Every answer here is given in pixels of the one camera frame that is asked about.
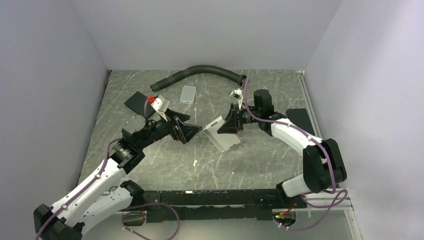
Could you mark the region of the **white cardboard box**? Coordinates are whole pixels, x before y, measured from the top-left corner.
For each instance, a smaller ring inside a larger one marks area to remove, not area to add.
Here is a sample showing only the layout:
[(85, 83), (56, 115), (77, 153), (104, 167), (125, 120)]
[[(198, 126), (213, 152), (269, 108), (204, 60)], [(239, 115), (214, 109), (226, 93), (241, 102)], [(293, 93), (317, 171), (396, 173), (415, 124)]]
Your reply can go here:
[(202, 130), (212, 144), (221, 153), (228, 151), (231, 147), (241, 143), (241, 140), (235, 134), (218, 133), (218, 129), (224, 125), (225, 121), (222, 116), (211, 121)]

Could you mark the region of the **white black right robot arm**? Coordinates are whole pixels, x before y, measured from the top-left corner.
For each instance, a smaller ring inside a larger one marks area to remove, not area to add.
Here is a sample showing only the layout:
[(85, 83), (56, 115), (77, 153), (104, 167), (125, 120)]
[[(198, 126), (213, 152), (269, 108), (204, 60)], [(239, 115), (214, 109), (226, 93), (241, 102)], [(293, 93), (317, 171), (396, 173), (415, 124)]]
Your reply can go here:
[(230, 96), (237, 98), (237, 103), (231, 104), (218, 134), (238, 134), (245, 124), (256, 123), (263, 132), (288, 144), (302, 157), (302, 174), (276, 186), (279, 191), (275, 200), (280, 207), (289, 207), (299, 195), (333, 190), (347, 179), (338, 143), (332, 138), (314, 136), (293, 123), (289, 116), (275, 111), (268, 90), (254, 92), (253, 106), (245, 103), (240, 88), (233, 90)]

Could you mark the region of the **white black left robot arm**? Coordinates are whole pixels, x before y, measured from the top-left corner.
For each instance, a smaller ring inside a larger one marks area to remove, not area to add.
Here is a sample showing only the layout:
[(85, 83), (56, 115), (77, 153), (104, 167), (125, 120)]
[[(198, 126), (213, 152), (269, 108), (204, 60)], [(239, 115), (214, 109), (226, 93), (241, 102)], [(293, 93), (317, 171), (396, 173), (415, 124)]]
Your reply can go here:
[(77, 187), (48, 206), (41, 204), (33, 212), (39, 240), (80, 240), (94, 226), (119, 210), (137, 210), (144, 203), (144, 190), (134, 181), (124, 181), (115, 192), (104, 192), (127, 176), (145, 157), (144, 148), (166, 136), (182, 144), (203, 128), (188, 124), (187, 114), (166, 110), (158, 121), (147, 120), (133, 133), (123, 129), (122, 137), (112, 140), (100, 165)]

